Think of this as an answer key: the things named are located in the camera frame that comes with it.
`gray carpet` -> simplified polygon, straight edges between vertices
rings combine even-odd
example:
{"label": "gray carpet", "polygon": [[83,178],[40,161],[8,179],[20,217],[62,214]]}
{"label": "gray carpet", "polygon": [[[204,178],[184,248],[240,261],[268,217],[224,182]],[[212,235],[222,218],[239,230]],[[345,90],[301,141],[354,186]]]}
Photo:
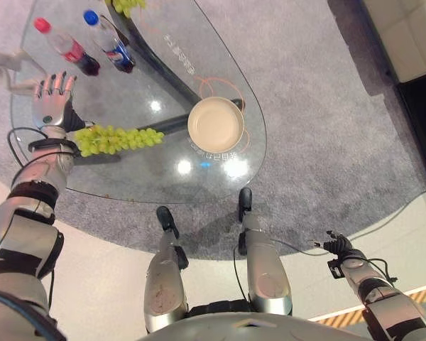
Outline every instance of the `gray carpet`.
{"label": "gray carpet", "polygon": [[[199,0],[261,104],[267,155],[249,186],[262,226],[306,249],[327,229],[345,234],[426,189],[426,172],[357,1]],[[0,48],[20,43],[31,1],[0,1]],[[17,170],[5,142],[0,91],[0,180]],[[188,257],[230,259],[236,196],[170,205]],[[155,251],[154,204],[67,191],[58,218],[110,242]]]}

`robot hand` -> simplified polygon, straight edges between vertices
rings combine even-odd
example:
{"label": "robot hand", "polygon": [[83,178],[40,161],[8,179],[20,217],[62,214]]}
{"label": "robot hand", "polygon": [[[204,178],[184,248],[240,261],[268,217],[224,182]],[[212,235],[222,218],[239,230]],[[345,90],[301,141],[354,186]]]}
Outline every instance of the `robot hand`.
{"label": "robot hand", "polygon": [[72,108],[72,89],[76,76],[65,81],[66,72],[50,75],[35,87],[33,100],[33,122],[42,129],[45,126],[59,126],[65,132],[85,128]]}

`blue bottle cap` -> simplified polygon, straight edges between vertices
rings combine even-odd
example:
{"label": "blue bottle cap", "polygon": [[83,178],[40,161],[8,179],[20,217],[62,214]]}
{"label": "blue bottle cap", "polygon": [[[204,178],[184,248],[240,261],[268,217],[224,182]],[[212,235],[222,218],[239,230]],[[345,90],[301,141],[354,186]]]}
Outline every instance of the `blue bottle cap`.
{"label": "blue bottle cap", "polygon": [[98,15],[89,9],[88,11],[84,12],[84,19],[89,25],[96,25],[98,22]]}

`plastic bottle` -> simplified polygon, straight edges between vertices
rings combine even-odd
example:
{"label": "plastic bottle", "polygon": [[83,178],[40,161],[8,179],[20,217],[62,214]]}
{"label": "plastic bottle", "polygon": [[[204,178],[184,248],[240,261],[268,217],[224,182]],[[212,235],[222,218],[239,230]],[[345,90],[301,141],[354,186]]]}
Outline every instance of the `plastic bottle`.
{"label": "plastic bottle", "polygon": [[131,73],[136,63],[121,42],[115,27],[106,19],[98,18],[92,10],[84,12],[84,19],[92,29],[93,41],[106,53],[115,67],[120,71]]}
{"label": "plastic bottle", "polygon": [[99,63],[86,54],[84,48],[72,36],[64,31],[52,28],[44,18],[35,19],[33,25],[46,36],[49,45],[57,53],[64,56],[68,62],[74,63],[86,75],[98,75]]}

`glass table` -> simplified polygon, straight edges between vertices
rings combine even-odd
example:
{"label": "glass table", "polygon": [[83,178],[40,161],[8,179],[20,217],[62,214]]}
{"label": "glass table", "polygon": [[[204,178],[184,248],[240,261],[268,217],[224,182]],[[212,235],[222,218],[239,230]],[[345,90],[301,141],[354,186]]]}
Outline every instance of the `glass table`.
{"label": "glass table", "polygon": [[[131,74],[115,69],[92,42],[82,18],[85,9],[106,16],[127,38],[136,60]],[[65,29],[98,60],[97,77],[83,75],[50,49],[33,27],[39,16]],[[127,19],[103,1],[36,0],[21,47],[48,73],[67,70],[78,75],[73,105],[83,119],[124,129],[152,126],[165,133],[164,143],[151,148],[76,159],[68,188],[136,202],[205,202],[237,194],[261,167],[266,153],[261,109],[195,1],[148,1]],[[25,66],[15,77],[20,81],[36,75]],[[244,134],[225,153],[201,150],[187,132],[191,108],[210,96],[233,100],[244,114]],[[31,97],[11,98],[13,127],[32,126],[31,102]],[[29,131],[16,132],[26,158],[28,143],[38,138]]]}

